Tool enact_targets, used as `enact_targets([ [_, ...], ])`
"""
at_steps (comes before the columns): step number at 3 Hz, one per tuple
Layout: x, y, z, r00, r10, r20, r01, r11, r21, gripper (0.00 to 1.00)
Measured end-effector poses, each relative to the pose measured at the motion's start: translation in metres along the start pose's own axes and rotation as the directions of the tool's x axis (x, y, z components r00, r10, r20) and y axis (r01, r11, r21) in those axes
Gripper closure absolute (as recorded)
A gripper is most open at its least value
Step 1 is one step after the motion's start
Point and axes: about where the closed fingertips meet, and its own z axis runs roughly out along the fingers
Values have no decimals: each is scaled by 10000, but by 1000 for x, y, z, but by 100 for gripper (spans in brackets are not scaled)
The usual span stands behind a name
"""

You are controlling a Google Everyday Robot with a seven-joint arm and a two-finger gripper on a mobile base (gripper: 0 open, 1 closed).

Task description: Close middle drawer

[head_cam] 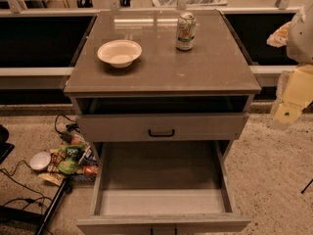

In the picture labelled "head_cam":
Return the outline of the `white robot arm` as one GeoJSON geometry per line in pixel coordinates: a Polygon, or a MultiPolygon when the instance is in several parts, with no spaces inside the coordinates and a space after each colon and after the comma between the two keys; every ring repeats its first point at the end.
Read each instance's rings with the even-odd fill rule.
{"type": "Polygon", "coordinates": [[[297,62],[294,71],[282,72],[271,109],[272,127],[285,129],[313,102],[313,0],[308,0],[266,43],[286,46],[287,56],[297,62]]]}

